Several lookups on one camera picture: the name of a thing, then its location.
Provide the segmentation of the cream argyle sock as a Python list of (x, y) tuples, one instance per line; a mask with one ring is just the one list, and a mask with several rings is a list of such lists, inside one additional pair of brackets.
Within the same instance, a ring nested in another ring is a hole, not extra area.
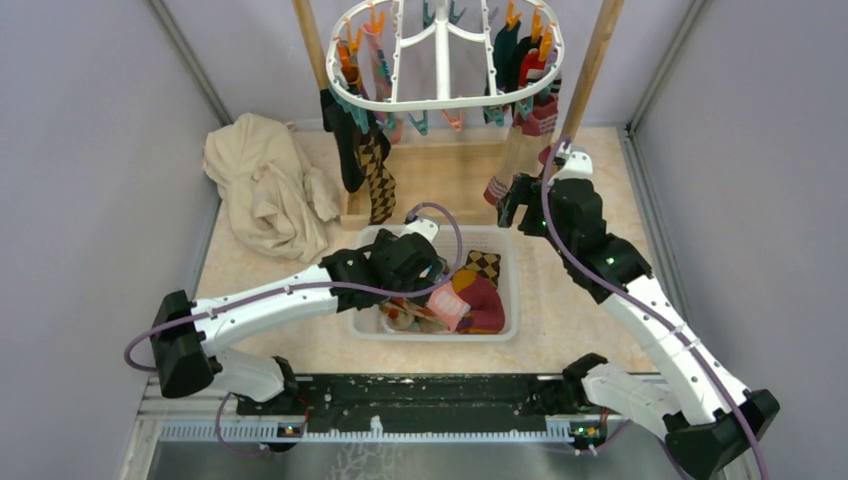
[(379, 305), (388, 328), (395, 332), (450, 333), (448, 325), (430, 308), (409, 299), (391, 299)]

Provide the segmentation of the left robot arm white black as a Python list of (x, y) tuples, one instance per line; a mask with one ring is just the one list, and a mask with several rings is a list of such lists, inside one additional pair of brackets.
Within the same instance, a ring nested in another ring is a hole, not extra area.
[(245, 354), (234, 344), (297, 320), (369, 309), (402, 293), (425, 298), (445, 267), (433, 245), (438, 232), (428, 220), (398, 233), (382, 228), (369, 245), (338, 250), (231, 299), (191, 301), (183, 290), (166, 295), (150, 338), (162, 396), (183, 398), (217, 387), (263, 402), (277, 414), (292, 411), (300, 388), (288, 361)]

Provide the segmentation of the brown yellow argyle sock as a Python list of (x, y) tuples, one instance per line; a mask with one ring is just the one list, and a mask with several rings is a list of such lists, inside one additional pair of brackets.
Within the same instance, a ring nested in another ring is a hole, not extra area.
[(469, 250), (464, 269), (474, 271), (494, 288), (498, 288), (501, 274), (502, 256), (493, 252)]

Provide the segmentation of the wooden hanger rack frame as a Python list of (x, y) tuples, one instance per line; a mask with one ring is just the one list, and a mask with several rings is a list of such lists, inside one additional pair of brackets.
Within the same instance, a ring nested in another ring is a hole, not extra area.
[[(389, 56), (394, 49), (392, 18), (386, 4), (388, 1), (379, 2), (381, 4), (377, 9), (384, 12), (384, 20), (383, 24), (375, 26), (375, 29), (382, 33), (383, 49), (390, 64)], [(516, 21), (521, 21), (517, 48), (508, 67), (508, 91), (519, 87), (518, 76), (522, 58), (529, 49), (538, 48), (538, 43), (531, 40), (533, 7), (530, 2), (509, 2), (506, 17), (501, 22), (493, 22), (492, 13), (489, 17), (494, 37), (507, 23), (513, 25)], [(321, 89), (328, 88), (324, 60), (332, 31), (328, 39), (321, 38), (309, 2), (297, 1), (293, 8), (320, 94)], [(619, 1), (606, 1), (602, 4), (578, 80), (573, 92), (567, 97), (568, 107), (561, 107), (561, 102), (565, 99), (560, 84), (564, 60), (550, 92), (535, 96), (540, 100), (546, 99), (550, 94), (557, 94), (559, 97), (559, 116), (551, 139), (550, 152), (556, 142), (576, 135), (621, 9), (622, 3)], [(424, 26), (424, 20), (422, 19), (418, 29), (407, 30), (406, 13), (405, 5), (403, 33), (407, 36), (415, 35)], [(351, 22), (351, 28), (355, 31), (363, 30), (365, 23), (373, 25), (373, 18), (372, 14), (364, 13)], [(402, 85), (399, 89), (399, 97), (402, 100), (435, 97), (433, 50), (433, 41), (429, 39), (404, 52), (400, 71)], [(457, 38), (451, 40), (451, 83), (452, 91), (457, 96), (477, 96), (484, 93), (486, 74), (482, 57), (479, 44)], [(352, 57), (352, 62), (353, 66), (344, 71), (346, 80), (351, 83), (349, 91), (376, 100), (365, 35), (359, 51)], [(393, 215), (384, 223), (399, 222), (407, 208), (423, 201), (427, 196), (434, 196), (445, 201), (463, 224), (491, 224), (495, 220), (496, 205), (490, 205), (483, 198), (483, 193), (490, 177), (499, 167), (502, 148), (512, 126), (513, 116), (520, 113), (522, 117), (527, 117), (532, 111), (535, 97), (530, 99), (528, 107), (513, 103), (490, 108), (463, 109), (464, 131), (459, 133), (445, 122), (442, 110), (395, 113), (348, 111), (345, 105), (336, 100), (345, 112), (351, 114), (359, 128), (356, 132), (356, 145), (360, 136), (367, 134), (372, 128), (379, 128), (391, 143), (386, 166), (397, 182), (397, 203)], [(370, 225), (370, 201), (366, 183), (364, 182), (356, 193), (348, 193), (345, 189), (344, 192), (341, 212), (343, 227), (353, 229)]]

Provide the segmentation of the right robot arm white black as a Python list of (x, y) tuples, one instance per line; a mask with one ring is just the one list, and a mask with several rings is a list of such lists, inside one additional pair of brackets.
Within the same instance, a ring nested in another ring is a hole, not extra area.
[(508, 227), (548, 240), (576, 285), (637, 340), (666, 385), (660, 388), (589, 353), (563, 371), (563, 398), (576, 412), (595, 405), (651, 432), (693, 479), (709, 479), (751, 453), (769, 478), (760, 441), (780, 405), (731, 374), (671, 305), (651, 267), (627, 240), (607, 230), (603, 202), (588, 179), (518, 175), (498, 201)]

